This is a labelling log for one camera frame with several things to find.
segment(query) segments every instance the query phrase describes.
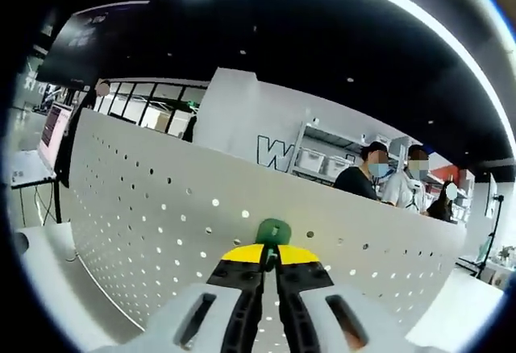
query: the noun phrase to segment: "black sign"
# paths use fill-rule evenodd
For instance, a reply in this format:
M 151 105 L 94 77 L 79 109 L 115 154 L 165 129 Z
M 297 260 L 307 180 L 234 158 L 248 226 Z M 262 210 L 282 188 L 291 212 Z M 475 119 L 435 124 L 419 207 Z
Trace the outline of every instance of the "black sign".
M 144 2 L 120 3 L 72 15 L 38 70 L 38 81 L 87 91 L 127 27 L 138 21 Z

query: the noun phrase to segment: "ceiling light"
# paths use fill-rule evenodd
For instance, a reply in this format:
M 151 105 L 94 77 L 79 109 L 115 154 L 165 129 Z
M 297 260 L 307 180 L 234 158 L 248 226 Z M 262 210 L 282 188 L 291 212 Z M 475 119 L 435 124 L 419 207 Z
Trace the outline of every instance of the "ceiling light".
M 480 82 L 482 88 L 487 93 L 489 100 L 493 103 L 495 110 L 498 113 L 498 117 L 504 127 L 506 137 L 509 141 L 510 149 L 513 157 L 516 157 L 516 139 L 512 133 L 509 119 L 507 118 L 506 112 L 498 99 L 497 93 L 493 88 L 493 85 L 489 82 L 489 79 L 482 71 L 478 63 L 473 59 L 473 56 L 468 50 L 460 43 L 460 41 L 437 19 L 426 12 L 423 8 L 418 6 L 411 0 L 387 0 L 394 5 L 399 6 L 406 12 L 413 15 L 416 19 L 427 25 L 432 31 L 434 31 L 446 44 L 448 44 L 460 59 L 468 66 L 471 72 L 475 75 L 476 79 Z

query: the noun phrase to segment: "red object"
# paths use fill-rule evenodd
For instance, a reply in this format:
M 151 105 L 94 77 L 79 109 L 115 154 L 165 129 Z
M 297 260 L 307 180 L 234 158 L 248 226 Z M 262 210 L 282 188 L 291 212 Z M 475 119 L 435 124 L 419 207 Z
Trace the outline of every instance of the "red object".
M 442 168 L 431 170 L 431 173 L 443 181 L 447 181 L 451 177 L 456 185 L 459 184 L 459 168 L 455 165 L 443 166 Z

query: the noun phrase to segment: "screen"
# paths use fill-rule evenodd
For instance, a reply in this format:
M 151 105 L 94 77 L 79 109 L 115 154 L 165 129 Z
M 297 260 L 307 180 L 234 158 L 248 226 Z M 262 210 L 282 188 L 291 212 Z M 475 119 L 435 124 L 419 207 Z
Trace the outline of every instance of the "screen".
M 127 29 L 134 27 L 145 2 L 120 2 L 72 15 L 38 69 L 38 81 L 88 90 Z
M 486 218 L 494 217 L 494 211 L 497 208 L 497 201 L 494 199 L 494 197 L 497 195 L 497 193 L 498 193 L 497 183 L 494 180 L 493 174 L 490 174 L 489 189 L 487 192 L 487 202 L 485 203 L 485 217 Z
M 54 103 L 48 112 L 38 150 L 52 169 L 56 165 L 59 147 L 71 115 L 72 111 L 68 107 L 58 103 Z

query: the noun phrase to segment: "white pegboard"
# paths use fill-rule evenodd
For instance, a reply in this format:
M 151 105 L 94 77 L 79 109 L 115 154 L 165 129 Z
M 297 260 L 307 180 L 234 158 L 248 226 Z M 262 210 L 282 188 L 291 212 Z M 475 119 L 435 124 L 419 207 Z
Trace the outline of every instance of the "white pegboard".
M 442 288 L 465 236 L 458 226 L 89 110 L 71 174 L 77 250 L 143 328 L 169 298 L 205 281 L 225 252 L 253 243 L 263 220 L 278 218 L 292 227 L 290 243 L 315 252 L 333 281 L 379 301 L 408 331 Z M 269 274 L 258 352 L 288 350 L 275 284 Z

